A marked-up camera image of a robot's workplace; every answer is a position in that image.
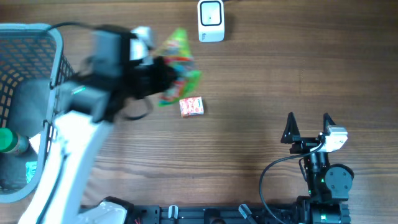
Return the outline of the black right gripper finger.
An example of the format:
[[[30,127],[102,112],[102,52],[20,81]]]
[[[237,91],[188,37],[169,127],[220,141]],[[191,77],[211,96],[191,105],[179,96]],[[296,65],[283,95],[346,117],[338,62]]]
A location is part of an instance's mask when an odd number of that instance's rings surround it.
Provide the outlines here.
[[[323,115],[323,132],[327,132],[327,127],[330,125],[335,125],[335,122],[332,120],[331,116],[328,113]]]
[[[300,132],[293,112],[287,117],[286,126],[280,142],[283,144],[293,144],[301,141]]]

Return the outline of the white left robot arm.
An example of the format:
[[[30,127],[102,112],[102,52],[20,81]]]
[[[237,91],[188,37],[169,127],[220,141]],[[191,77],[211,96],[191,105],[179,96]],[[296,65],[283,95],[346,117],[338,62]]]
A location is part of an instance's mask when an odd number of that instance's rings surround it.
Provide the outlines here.
[[[93,34],[88,70],[56,88],[61,111],[54,121],[57,137],[21,223],[80,223],[92,165],[125,100],[163,92],[175,78],[162,57],[151,55],[151,28],[101,25]]]

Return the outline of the teal wet wipes pack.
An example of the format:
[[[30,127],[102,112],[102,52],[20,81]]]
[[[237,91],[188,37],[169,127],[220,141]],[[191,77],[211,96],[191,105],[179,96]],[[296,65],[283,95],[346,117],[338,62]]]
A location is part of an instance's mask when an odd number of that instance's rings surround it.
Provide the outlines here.
[[[26,168],[26,182],[29,183],[35,175],[37,169],[37,161],[26,162],[25,168]]]

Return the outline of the white blue carton box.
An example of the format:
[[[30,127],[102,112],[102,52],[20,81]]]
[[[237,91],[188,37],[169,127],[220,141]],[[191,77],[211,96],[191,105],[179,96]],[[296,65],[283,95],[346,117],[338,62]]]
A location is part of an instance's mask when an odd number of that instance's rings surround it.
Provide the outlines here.
[[[29,138],[29,144],[36,154],[38,154],[40,151],[40,140],[41,133],[38,133],[35,136]]]

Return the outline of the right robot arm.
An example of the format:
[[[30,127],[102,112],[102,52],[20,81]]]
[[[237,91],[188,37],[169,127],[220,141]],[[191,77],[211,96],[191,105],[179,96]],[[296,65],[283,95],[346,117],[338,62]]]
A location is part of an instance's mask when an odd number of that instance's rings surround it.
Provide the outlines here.
[[[349,191],[354,172],[343,164],[331,164],[329,154],[343,147],[348,131],[338,126],[329,114],[323,115],[323,131],[317,137],[300,135],[295,116],[288,114],[281,143],[291,144],[290,153],[298,156],[307,183],[308,195],[297,197],[293,212],[295,223],[350,223]]]

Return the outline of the green lid jar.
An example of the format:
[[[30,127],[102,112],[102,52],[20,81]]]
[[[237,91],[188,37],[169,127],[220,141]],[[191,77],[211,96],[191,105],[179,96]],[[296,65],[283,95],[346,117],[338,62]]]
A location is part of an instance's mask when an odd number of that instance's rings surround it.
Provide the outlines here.
[[[29,148],[29,140],[8,128],[1,128],[1,152],[19,155]]]

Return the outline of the green Haribo gummy bag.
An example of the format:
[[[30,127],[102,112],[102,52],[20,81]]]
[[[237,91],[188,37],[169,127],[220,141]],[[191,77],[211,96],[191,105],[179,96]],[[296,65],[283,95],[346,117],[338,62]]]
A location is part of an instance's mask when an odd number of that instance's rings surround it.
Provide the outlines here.
[[[177,78],[162,92],[159,106],[171,105],[187,97],[198,85],[201,71],[195,65],[190,50],[187,31],[177,28],[155,51],[156,56],[165,60]]]

